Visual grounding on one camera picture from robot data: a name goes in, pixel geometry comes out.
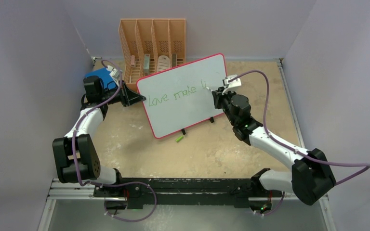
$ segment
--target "white board surface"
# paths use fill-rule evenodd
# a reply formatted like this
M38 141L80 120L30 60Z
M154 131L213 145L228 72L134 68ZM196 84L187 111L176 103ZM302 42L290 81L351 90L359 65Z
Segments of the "white board surface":
M213 106L210 89L223 86L225 57L215 54L139 79L137 88L151 129L162 138L223 113Z

